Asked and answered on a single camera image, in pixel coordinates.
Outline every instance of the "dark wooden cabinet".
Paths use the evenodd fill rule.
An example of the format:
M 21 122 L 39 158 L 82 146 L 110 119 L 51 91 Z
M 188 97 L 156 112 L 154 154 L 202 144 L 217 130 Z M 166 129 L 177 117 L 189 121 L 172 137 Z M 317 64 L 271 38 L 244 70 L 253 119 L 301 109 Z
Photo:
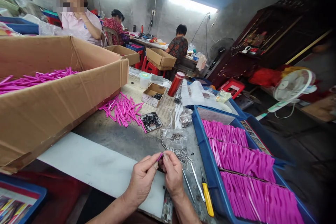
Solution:
M 286 64 L 328 31 L 316 20 L 317 8 L 307 0 L 280 0 L 259 10 L 208 80 L 218 88 L 228 78 L 250 76 L 258 66 L 276 69 Z M 255 52 L 242 53 L 246 46 Z

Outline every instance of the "white board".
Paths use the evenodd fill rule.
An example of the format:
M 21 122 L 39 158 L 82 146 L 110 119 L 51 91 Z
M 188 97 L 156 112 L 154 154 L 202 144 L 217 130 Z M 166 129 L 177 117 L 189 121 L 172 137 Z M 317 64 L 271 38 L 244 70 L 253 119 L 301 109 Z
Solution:
M 112 196 L 119 197 L 128 187 L 137 161 L 70 132 L 38 157 L 56 169 Z M 162 217 L 165 175 L 157 171 L 141 210 Z

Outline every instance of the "pink shirt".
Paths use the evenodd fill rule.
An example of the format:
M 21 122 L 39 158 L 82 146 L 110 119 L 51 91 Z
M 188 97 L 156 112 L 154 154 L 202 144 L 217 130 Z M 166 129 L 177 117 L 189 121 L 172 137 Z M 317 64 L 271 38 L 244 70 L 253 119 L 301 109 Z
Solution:
M 99 18 L 90 12 L 89 10 L 86 10 L 87 18 L 90 20 L 90 22 L 97 27 L 98 29 L 102 29 L 102 24 L 100 23 Z M 70 30 L 77 30 L 80 33 L 84 34 L 86 37 L 88 37 L 88 42 L 91 44 L 95 44 L 98 46 L 101 46 L 102 41 L 95 39 L 91 33 L 86 28 L 85 22 L 82 18 L 77 19 L 75 14 L 73 12 L 62 12 L 62 26 L 63 29 L 70 29 Z

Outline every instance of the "paper label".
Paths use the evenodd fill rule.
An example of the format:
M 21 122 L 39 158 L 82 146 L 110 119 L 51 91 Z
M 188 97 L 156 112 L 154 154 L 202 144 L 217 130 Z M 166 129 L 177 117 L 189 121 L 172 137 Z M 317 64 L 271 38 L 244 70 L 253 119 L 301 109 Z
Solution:
M 262 140 L 260 139 L 260 137 L 251 128 L 251 126 L 249 125 L 249 123 L 246 120 L 243 120 L 243 121 L 240 121 L 240 122 L 242 123 L 242 125 L 244 126 L 246 132 L 250 135 L 250 137 L 252 138 L 252 140 L 258 145 L 258 147 L 260 148 L 260 150 L 262 152 L 265 152 L 266 154 L 272 156 L 272 154 L 267 149 L 267 147 L 264 145 L 264 143 L 262 142 Z
M 158 102 L 159 102 L 158 99 L 155 99 L 154 97 L 151 97 L 151 96 L 149 96 L 147 94 L 143 94 L 142 95 L 141 101 L 143 101 L 144 103 L 147 103 L 147 104 L 149 104 L 149 105 L 151 105 L 153 107 L 157 107 Z

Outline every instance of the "concrete floor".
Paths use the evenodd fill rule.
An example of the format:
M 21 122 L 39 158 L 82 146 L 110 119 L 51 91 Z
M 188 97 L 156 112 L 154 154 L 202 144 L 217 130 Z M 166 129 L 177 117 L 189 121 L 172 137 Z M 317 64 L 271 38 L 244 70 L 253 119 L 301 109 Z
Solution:
M 252 94 L 262 102 L 245 110 L 254 116 L 277 102 L 262 90 Z M 291 106 L 281 108 L 277 116 L 286 117 L 291 110 Z M 286 166 L 278 171 L 315 219 L 319 220 L 327 200 L 325 192 L 335 172 L 336 125 L 313 120 L 297 108 L 289 118 L 278 119 L 274 114 L 268 114 L 260 123 L 269 129 L 273 138 L 295 160 L 296 166 Z

